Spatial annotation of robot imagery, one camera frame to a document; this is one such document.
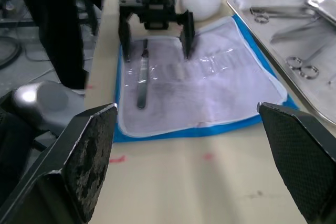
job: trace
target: surgical instrument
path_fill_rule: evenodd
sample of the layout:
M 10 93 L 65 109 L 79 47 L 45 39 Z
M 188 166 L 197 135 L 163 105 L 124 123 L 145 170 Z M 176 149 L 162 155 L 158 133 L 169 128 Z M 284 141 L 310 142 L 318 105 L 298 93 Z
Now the surgical instrument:
M 316 12 L 304 6 L 252 6 L 250 12 L 255 22 L 266 24 L 270 18 L 313 18 Z
M 316 18 L 314 18 L 312 21 L 306 24 L 290 26 L 282 30 L 279 30 L 272 35 L 270 42 L 276 42 L 277 40 L 287 39 L 290 38 L 291 35 L 294 36 L 299 32 L 310 30 L 316 26 L 318 20 L 321 20 L 321 17 L 316 16 Z
M 138 103 L 139 109 L 144 109 L 146 107 L 146 97 L 147 97 L 147 85 L 148 85 L 148 40 L 143 41 L 143 52 L 140 61 L 140 73 L 138 81 Z
M 325 49 L 327 45 L 330 45 L 334 40 L 328 41 L 324 43 L 321 47 L 319 47 L 313 54 L 311 54 L 307 59 L 303 60 L 296 56 L 289 56 L 286 58 L 286 64 L 292 70 L 299 70 L 299 73 L 302 77 L 312 80 L 315 79 L 320 71 L 317 67 L 313 65 L 305 65 L 307 62 L 311 62 L 314 58 L 321 55 L 321 52 Z

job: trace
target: robotic arm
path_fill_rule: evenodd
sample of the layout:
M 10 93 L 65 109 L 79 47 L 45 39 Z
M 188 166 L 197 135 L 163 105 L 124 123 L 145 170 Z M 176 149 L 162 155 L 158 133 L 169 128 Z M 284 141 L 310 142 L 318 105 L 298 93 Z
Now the robotic arm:
M 119 0 L 119 38 L 123 56 L 130 61 L 131 30 L 128 20 L 133 14 L 138 15 L 140 22 L 147 30 L 167 30 L 169 22 L 183 25 L 180 41 L 185 58 L 189 58 L 192 42 L 195 37 L 194 18 L 191 12 L 182 14 L 175 12 L 177 0 Z

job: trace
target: black cloth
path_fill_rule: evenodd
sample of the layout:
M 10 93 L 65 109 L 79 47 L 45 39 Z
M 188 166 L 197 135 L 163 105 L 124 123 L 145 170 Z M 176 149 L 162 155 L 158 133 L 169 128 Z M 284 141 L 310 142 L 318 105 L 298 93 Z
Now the black cloth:
M 90 0 L 101 8 L 102 0 Z M 83 41 L 76 0 L 24 0 L 39 27 L 39 38 L 61 83 L 84 89 Z
M 2 108 L 11 98 L 11 93 L 0 98 L 0 208 L 24 173 L 36 134 L 21 118 Z

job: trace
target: gray metal component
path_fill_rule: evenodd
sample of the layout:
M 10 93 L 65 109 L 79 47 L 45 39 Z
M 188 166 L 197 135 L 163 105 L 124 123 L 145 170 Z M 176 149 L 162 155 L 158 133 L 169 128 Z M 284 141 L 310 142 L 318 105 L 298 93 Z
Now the gray metal component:
M 250 7 L 251 13 L 267 13 L 267 14 L 279 14 L 279 15 L 315 15 L 315 12 L 306 6 L 252 6 Z
M 56 135 L 85 110 L 84 97 L 51 81 L 21 86 L 13 92 L 13 105 L 33 127 Z
M 301 99 L 304 105 L 316 115 L 336 125 L 335 89 L 327 84 L 335 73 L 336 57 L 331 52 L 336 51 L 336 44 L 330 50 L 321 53 L 311 64 L 318 68 L 319 77 L 314 80 L 303 78 L 307 72 L 316 69 L 306 69 L 302 73 L 293 71 L 286 64 L 286 58 L 292 55 L 310 55 L 326 41 L 335 39 L 336 0 L 227 0 L 230 8 L 239 16 L 256 40 L 267 59 L 284 80 Z M 321 18 L 317 20 L 303 19 L 270 19 L 267 24 L 255 22 L 255 15 L 250 12 L 253 6 L 293 6 L 306 7 L 316 12 Z M 272 36 L 285 28 L 298 29 L 300 26 L 313 23 L 314 29 L 303 29 L 291 35 L 291 39 L 272 43 Z
M 119 0 L 118 34 L 125 61 L 130 61 L 131 29 L 128 20 L 133 14 L 138 15 L 146 30 L 167 30 L 170 22 L 183 25 L 180 35 L 183 53 L 186 59 L 191 56 L 195 37 L 193 13 L 177 14 L 174 0 Z
M 146 107 L 147 99 L 147 86 L 148 86 L 148 74 L 149 74 L 149 60 L 148 60 L 148 40 L 143 41 L 143 53 L 140 61 L 140 72 L 138 81 L 138 101 L 137 106 L 139 109 Z

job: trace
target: textured rubber pad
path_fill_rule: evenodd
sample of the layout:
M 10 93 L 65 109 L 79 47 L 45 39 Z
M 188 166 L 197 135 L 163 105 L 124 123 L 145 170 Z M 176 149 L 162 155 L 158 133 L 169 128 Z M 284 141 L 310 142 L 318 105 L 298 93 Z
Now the textured rubber pad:
M 65 170 L 66 183 L 84 222 L 88 222 L 93 215 L 105 179 L 112 148 L 114 118 L 113 110 L 103 110 L 91 118 Z
M 259 113 L 283 182 L 305 219 L 315 220 L 335 189 L 335 163 L 296 118 L 265 106 Z

